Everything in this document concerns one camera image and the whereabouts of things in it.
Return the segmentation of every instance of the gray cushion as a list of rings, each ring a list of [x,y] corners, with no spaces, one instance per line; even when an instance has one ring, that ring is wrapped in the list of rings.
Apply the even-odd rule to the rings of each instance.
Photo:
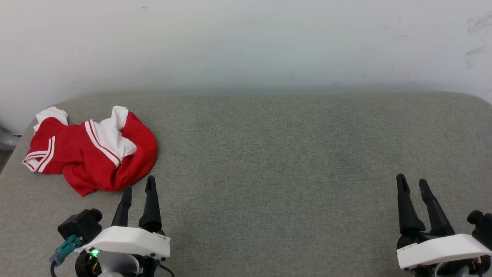
[[[398,173],[428,229],[420,178],[457,233],[473,230],[472,210],[492,211],[492,107],[472,96],[126,96],[57,107],[80,124],[109,117],[114,105],[135,112],[158,141],[151,174],[171,237],[165,265],[177,277],[410,276],[395,253]],[[48,276],[57,226],[97,208],[109,227],[121,197],[82,198],[62,175],[31,173],[21,161],[32,125],[0,175],[2,276]],[[130,226],[144,183],[133,186]],[[58,276],[75,276],[75,258]]]

